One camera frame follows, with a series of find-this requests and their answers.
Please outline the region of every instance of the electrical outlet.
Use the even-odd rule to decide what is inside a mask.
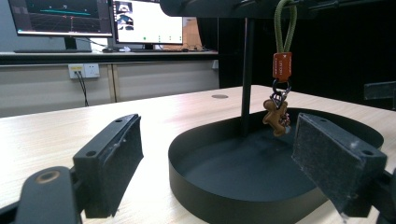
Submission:
[[[68,66],[70,78],[78,78],[78,73],[80,73],[82,77],[85,77],[84,64],[70,63]]]
[[[85,77],[99,77],[99,64],[84,63]]]

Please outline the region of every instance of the vertical metal pole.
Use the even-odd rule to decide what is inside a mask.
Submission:
[[[244,71],[242,86],[242,115],[241,127],[242,135],[248,135],[248,117],[250,109],[250,92],[251,92],[251,76],[253,65],[253,37],[254,37],[254,20],[245,19],[245,52],[244,52]]]

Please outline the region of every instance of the light wood tabletop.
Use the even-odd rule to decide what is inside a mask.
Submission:
[[[252,86],[250,112],[263,111],[272,89]],[[228,98],[214,98],[213,95]],[[54,111],[0,119],[0,207],[16,202],[24,180],[52,166],[73,166],[73,156],[111,121],[130,114],[141,116],[144,159],[140,162],[114,217],[86,219],[84,223],[204,223],[177,201],[169,187],[168,148],[179,134],[207,123],[239,117],[242,88],[202,91],[110,105]],[[291,92],[289,107],[331,112],[367,124],[385,138],[387,171],[396,167],[396,113]],[[352,223],[375,223],[349,218]],[[299,224],[344,223],[326,202]]]

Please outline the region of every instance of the computer monitor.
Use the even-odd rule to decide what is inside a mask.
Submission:
[[[164,14],[160,0],[113,0],[113,16],[116,44],[183,44],[183,18]]]
[[[18,36],[112,37],[110,0],[8,0]]]

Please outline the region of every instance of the wooden bear figurine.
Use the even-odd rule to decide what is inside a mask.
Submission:
[[[274,136],[279,137],[286,133],[286,127],[280,121],[286,114],[288,102],[284,101],[279,109],[276,109],[276,104],[273,100],[266,100],[263,103],[264,108],[268,111],[262,119],[262,123],[269,124],[274,129]]]

